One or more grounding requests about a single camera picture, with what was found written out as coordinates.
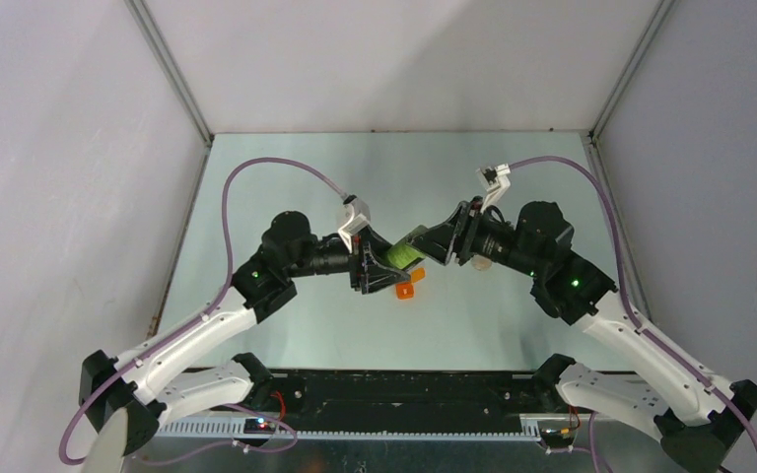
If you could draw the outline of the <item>clear pill bottle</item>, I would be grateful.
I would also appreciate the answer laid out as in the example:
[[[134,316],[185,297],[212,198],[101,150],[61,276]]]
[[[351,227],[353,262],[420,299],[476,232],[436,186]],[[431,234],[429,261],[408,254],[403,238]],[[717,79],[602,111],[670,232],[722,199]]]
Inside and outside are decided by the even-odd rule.
[[[475,255],[471,259],[471,264],[477,271],[487,271],[492,267],[493,262],[485,256]]]

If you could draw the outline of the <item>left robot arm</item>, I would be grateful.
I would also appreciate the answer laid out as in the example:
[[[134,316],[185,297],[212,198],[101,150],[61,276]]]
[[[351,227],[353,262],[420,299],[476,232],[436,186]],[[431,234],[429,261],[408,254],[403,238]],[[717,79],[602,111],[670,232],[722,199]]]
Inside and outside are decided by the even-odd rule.
[[[273,218],[261,244],[238,269],[231,269],[215,299],[169,331],[117,356],[98,350],[82,364],[79,415],[102,433],[124,414],[123,454],[146,444],[165,425],[214,407],[260,411],[275,399],[273,375],[252,353],[219,367],[188,368],[228,339],[259,324],[298,293],[296,279],[345,274],[368,295],[408,283],[423,254],[404,238],[379,236],[365,211],[348,204],[338,232],[316,236],[297,211]]]

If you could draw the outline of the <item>orange pill box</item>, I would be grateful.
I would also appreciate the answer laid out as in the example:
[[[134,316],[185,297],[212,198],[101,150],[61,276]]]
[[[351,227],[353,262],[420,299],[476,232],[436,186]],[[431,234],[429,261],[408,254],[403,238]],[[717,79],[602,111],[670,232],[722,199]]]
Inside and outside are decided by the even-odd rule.
[[[409,276],[410,279],[408,281],[398,283],[394,286],[395,295],[401,301],[411,300],[415,297],[415,284],[426,277],[426,270],[424,267],[414,268]]]

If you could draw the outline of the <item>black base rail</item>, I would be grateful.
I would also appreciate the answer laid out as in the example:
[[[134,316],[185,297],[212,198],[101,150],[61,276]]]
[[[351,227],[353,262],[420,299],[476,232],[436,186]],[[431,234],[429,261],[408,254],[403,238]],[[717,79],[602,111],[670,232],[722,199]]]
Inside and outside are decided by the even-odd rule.
[[[589,411],[569,408],[531,372],[285,370],[263,413],[283,415],[299,439],[536,441],[586,430]]]

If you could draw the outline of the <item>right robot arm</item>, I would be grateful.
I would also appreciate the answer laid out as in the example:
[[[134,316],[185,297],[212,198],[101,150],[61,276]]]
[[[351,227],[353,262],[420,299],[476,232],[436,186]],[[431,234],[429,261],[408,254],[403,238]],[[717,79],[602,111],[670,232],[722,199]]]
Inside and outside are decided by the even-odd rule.
[[[587,408],[654,439],[688,472],[719,471],[748,432],[757,384],[707,369],[641,317],[609,276],[574,252],[573,234],[553,202],[528,203],[509,224],[472,201],[411,244],[444,265],[480,256],[529,276],[531,295],[547,315],[610,349],[640,378],[622,381],[556,354],[535,374],[540,408]]]

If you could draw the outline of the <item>green pill bottle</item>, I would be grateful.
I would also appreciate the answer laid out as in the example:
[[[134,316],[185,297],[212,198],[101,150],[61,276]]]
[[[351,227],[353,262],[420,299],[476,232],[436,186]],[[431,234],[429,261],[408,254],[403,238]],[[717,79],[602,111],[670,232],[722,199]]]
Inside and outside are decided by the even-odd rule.
[[[425,226],[417,226],[397,241],[385,254],[384,259],[389,266],[408,271],[425,259],[425,255],[410,245],[410,241],[424,233]]]

